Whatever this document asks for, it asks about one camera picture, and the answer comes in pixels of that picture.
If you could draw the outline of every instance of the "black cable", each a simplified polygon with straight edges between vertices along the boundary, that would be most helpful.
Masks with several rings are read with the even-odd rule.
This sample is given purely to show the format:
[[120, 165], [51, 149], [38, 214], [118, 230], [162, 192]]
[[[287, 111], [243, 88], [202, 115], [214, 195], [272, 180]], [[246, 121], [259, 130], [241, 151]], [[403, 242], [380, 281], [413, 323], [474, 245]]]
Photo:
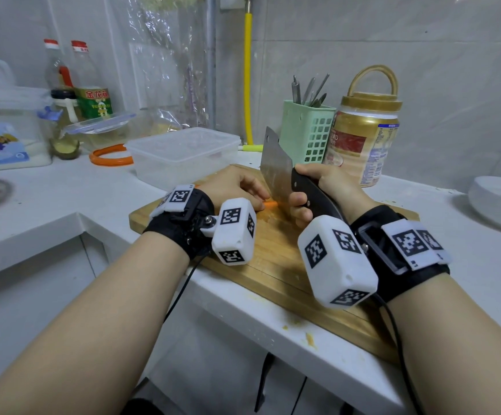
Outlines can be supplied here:
[[408, 369], [406, 368], [406, 363], [404, 361], [404, 350], [402, 348], [402, 339], [398, 328], [396, 327], [396, 321], [389, 306], [385, 303], [379, 294], [373, 294], [373, 297], [385, 308], [387, 314], [389, 315], [390, 322], [392, 324], [392, 330], [394, 331], [394, 337], [396, 339], [396, 350], [398, 351], [398, 359], [400, 360], [400, 369], [402, 370], [402, 376], [404, 377], [404, 383], [406, 384], [406, 390], [408, 395], [410, 395], [410, 400], [412, 401], [413, 408], [416, 410], [417, 415], [424, 415], [421, 405], [413, 391], [412, 381], [410, 380], [410, 375], [408, 374]]
[[296, 397], [295, 405], [293, 405], [293, 410], [291, 411], [291, 415], [293, 415], [295, 413], [296, 404], [299, 403], [300, 395], [302, 394], [302, 391], [304, 390], [304, 385], [306, 384], [306, 380], [308, 380], [308, 376], [304, 376], [304, 381], [302, 382], [302, 386], [300, 386], [299, 395]]
[[183, 284], [183, 286], [181, 287], [181, 290], [178, 294], [178, 296], [176, 297], [176, 300], [174, 301], [174, 303], [172, 304], [172, 306], [170, 307], [170, 310], [168, 310], [168, 313], [166, 313], [166, 317], [164, 317], [164, 321], [166, 321], [166, 319], [168, 318], [168, 316], [170, 315], [170, 313], [172, 313], [172, 310], [174, 310], [174, 307], [176, 307], [176, 304], [178, 304], [178, 301], [181, 297], [181, 295], [183, 294], [183, 292], [185, 291], [185, 287], [187, 286], [187, 284], [189, 284], [189, 280], [191, 279], [191, 276], [193, 275], [193, 272], [195, 272], [195, 270], [197, 269], [197, 267], [199, 266], [199, 264], [202, 262], [202, 260], [204, 258], [206, 258], [208, 255], [203, 255], [200, 257], [200, 259], [197, 261], [197, 263], [195, 264], [195, 266], [193, 267], [193, 269], [191, 270], [191, 272], [189, 273], [189, 275], [187, 276], [187, 279], [185, 280], [185, 283]]

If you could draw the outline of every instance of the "plastic sheet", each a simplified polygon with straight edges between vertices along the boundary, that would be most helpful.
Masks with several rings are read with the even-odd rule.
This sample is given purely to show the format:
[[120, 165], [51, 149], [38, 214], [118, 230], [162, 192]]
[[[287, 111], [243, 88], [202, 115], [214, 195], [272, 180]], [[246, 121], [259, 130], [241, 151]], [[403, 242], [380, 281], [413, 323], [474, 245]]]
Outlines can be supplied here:
[[152, 118], [179, 128], [206, 127], [204, 0], [115, 1], [118, 22], [129, 25], [130, 53], [143, 70]]

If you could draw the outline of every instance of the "white marker cube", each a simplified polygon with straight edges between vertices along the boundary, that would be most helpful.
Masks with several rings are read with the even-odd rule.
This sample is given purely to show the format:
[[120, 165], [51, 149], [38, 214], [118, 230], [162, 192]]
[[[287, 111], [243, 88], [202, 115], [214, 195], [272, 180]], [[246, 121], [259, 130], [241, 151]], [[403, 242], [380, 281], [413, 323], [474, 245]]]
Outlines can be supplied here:
[[314, 297], [323, 306], [352, 307], [377, 291], [377, 274], [344, 221], [316, 217], [298, 245]]
[[254, 253], [256, 213], [246, 198], [227, 200], [219, 210], [212, 250], [226, 265], [245, 265]]

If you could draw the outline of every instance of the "white plastic box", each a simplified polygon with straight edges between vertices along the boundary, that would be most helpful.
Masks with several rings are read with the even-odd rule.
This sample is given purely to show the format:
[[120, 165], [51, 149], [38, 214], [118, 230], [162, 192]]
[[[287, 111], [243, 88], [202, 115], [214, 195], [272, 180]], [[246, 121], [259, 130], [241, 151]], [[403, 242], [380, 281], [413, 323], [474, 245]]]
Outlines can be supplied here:
[[240, 138], [206, 128], [188, 128], [126, 143], [137, 177], [169, 191], [235, 162]]
[[37, 116], [50, 104], [48, 90], [0, 87], [0, 170], [51, 164], [46, 122]]

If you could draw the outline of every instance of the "forearm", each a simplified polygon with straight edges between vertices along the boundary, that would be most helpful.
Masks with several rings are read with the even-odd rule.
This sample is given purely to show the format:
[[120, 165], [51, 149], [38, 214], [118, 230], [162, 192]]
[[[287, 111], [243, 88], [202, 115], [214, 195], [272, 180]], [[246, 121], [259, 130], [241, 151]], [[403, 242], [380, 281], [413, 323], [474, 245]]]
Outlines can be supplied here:
[[188, 264], [170, 239], [139, 237], [0, 377], [0, 413], [118, 413]]
[[501, 327], [449, 275], [408, 290], [389, 308], [427, 414], [501, 413]]

